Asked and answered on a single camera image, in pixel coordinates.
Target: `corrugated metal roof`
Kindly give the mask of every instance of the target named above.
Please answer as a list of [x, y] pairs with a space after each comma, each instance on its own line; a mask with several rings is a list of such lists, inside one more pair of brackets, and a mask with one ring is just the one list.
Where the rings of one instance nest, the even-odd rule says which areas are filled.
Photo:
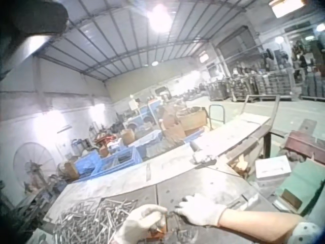
[[[39, 56], [99, 80], [182, 58], [216, 35], [255, 0], [60, 0], [69, 13], [66, 32]], [[155, 32], [147, 13], [163, 3], [172, 20]]]

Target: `metal workbench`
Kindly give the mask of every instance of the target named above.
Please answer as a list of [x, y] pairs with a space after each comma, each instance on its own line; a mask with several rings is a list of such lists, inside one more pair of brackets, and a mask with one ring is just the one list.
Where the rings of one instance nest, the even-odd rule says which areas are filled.
[[[201, 193], [233, 209], [247, 203], [248, 199], [255, 198], [254, 204], [246, 210], [277, 211], [228, 165], [220, 165], [218, 170], [209, 167], [195, 168], [153, 186], [113, 196], [110, 199], [121, 201], [137, 199], [138, 206], [159, 204], [172, 211], [184, 196], [194, 193]], [[186, 224], [176, 215], [167, 218], [167, 228], [165, 243], [177, 243], [180, 241], [180, 235], [184, 233], [189, 236], [187, 243], [251, 243], [249, 240], [221, 229]]]

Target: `gloved hand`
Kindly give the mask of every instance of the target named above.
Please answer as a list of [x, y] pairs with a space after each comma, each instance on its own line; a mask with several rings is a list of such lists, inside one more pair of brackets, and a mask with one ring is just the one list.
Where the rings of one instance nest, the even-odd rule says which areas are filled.
[[164, 220], [167, 209], [154, 204], [146, 204], [134, 209], [114, 236], [112, 243], [136, 244], [146, 238], [151, 226]]
[[219, 226], [219, 219], [227, 206], [216, 204], [212, 200], [196, 193], [194, 196], [186, 196], [186, 201], [179, 204], [175, 212], [184, 215], [194, 225]]

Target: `rusty metal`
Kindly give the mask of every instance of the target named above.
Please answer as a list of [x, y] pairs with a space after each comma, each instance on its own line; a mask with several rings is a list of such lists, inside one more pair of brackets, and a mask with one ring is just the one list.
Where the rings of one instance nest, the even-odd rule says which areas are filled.
[[137, 201], [103, 198], [81, 202], [63, 212], [55, 225], [55, 244], [107, 244], [123, 224]]

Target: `blue plastic crate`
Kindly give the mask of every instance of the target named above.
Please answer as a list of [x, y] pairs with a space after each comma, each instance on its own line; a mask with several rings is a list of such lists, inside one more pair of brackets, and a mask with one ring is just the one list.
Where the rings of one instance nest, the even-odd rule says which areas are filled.
[[150, 132], [148, 135], [145, 135], [139, 140], [136, 140], [129, 146], [135, 146], [141, 158], [143, 159], [147, 156], [147, 146], [155, 145], [156, 143], [159, 143], [162, 138], [163, 138], [163, 133], [161, 132], [161, 130], [154, 130]]
[[101, 162], [101, 157], [96, 150], [81, 157], [75, 162], [75, 166], [80, 174], [80, 177], [90, 175], [95, 169], [96, 165]]
[[189, 143], [189, 142], [191, 142], [191, 141], [197, 139], [197, 138], [198, 138], [198, 137], [199, 137], [203, 132], [204, 132], [204, 129], [201, 128], [201, 129], [199, 129], [198, 131], [196, 131], [195, 133], [193, 133], [193, 134], [191, 134], [191, 135], [185, 137], [185, 138], [183, 139], [184, 143]]
[[[120, 159], [122, 159], [123, 157], [127, 157], [127, 160], [123, 163], [120, 163]], [[122, 151], [119, 151], [107, 158], [102, 159], [101, 162], [96, 165], [95, 169], [93, 170], [90, 176], [81, 178], [75, 182], [94, 179], [140, 163], [142, 163], [142, 158], [140, 157], [140, 154], [137, 149], [132, 146]]]

